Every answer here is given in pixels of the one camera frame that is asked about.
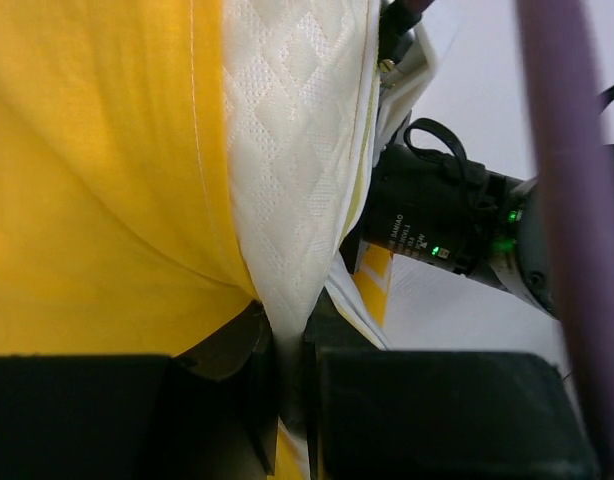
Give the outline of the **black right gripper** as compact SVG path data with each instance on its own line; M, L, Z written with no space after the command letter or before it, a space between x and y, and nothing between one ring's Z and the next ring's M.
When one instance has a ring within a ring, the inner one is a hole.
M468 159L458 137L419 118L380 151L360 219L342 243L347 270L377 246L456 275L491 275L495 230L517 181Z

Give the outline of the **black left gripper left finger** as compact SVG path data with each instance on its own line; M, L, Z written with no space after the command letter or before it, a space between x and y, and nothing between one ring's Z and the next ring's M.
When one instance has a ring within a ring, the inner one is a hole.
M264 479L276 436L258 303L176 357L0 356L0 479Z

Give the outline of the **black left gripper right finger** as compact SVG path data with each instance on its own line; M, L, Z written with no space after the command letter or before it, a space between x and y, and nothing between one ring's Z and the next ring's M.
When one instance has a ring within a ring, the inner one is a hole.
M314 479L597 479L559 372L522 352L381 350L322 293L303 336Z

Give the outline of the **cream foam pillow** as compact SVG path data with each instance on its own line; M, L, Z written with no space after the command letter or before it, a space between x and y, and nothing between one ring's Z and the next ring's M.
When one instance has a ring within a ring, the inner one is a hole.
M375 1L227 1L227 153L239 246L272 327L280 418L307 434L302 336L319 296L386 339L340 246L368 193L377 113Z

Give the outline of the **yellow printed pillowcase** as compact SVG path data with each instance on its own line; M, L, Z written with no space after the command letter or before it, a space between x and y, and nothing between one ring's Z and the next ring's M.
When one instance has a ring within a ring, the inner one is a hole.
M0 1L0 356L176 357L263 307L233 212L225 2ZM305 479L269 325L264 479Z

